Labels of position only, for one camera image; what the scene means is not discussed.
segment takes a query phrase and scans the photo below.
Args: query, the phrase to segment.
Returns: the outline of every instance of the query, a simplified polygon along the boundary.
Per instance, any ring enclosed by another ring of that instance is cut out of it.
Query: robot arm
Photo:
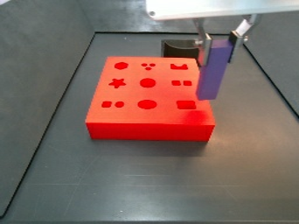
[[[299,11],[299,0],[147,0],[147,13],[153,20],[193,20],[197,28],[200,80],[196,95],[200,100],[213,100],[220,89],[221,78],[236,50],[248,39],[248,32],[259,22],[259,14]],[[203,20],[217,16],[243,16],[243,21],[228,39],[212,40],[203,29]]]

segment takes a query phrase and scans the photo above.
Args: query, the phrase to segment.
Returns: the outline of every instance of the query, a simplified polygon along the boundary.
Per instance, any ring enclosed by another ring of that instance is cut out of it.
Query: shape-shaped hole
[[[149,78],[141,79],[140,80],[140,86],[143,88],[152,88],[155,86],[155,80],[149,79]]]
[[[191,85],[192,85],[192,82],[191,82],[189,80],[184,80],[184,81],[183,81],[183,85],[184,85],[184,86],[191,86]]]
[[[101,108],[111,108],[112,101],[103,101],[101,102]]]
[[[173,70],[188,70],[187,64],[181,64],[180,66],[176,66],[175,64],[171,64],[171,69]]]
[[[172,80],[172,85],[173,86],[180,86],[181,85],[181,82],[179,80]]]
[[[156,102],[152,100],[143,100],[137,103],[140,109],[153,109],[156,107]]]
[[[195,101],[177,101],[177,109],[196,109]]]
[[[115,64],[115,68],[119,69],[119,70],[123,70],[128,67],[128,64],[125,62],[117,62]]]
[[[121,101],[117,101],[115,105],[117,108],[123,108],[125,106],[125,104]]]
[[[119,79],[112,79],[112,82],[109,82],[108,85],[113,86],[115,88],[119,88],[119,87],[125,85],[124,80],[125,79],[120,79],[120,80]]]

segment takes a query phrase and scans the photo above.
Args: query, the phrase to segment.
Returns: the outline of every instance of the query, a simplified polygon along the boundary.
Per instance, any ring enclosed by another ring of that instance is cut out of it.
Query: circular hole
[[[116,107],[117,107],[117,108],[123,108],[124,105],[125,105],[125,104],[124,104],[121,101],[117,101],[117,102],[116,102]]]
[[[153,109],[156,107],[156,102],[151,100],[143,100],[137,103],[140,109]]]
[[[152,88],[155,86],[155,80],[153,79],[141,79],[140,80],[140,86],[143,88]]]
[[[151,10],[151,11],[148,12],[148,15],[149,15],[151,17],[153,17],[153,16],[155,16],[155,12]]]

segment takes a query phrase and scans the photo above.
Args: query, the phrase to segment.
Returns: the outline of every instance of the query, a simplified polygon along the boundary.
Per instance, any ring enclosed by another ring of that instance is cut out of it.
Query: red shape sorter block
[[[195,59],[108,57],[88,110],[93,139],[208,141],[215,120],[196,98]]]

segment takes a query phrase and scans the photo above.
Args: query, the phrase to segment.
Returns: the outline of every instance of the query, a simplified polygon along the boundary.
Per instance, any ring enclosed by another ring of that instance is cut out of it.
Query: purple rectangular prism
[[[208,63],[200,67],[200,80],[196,90],[199,100],[216,99],[231,51],[232,44],[227,39],[212,40]]]

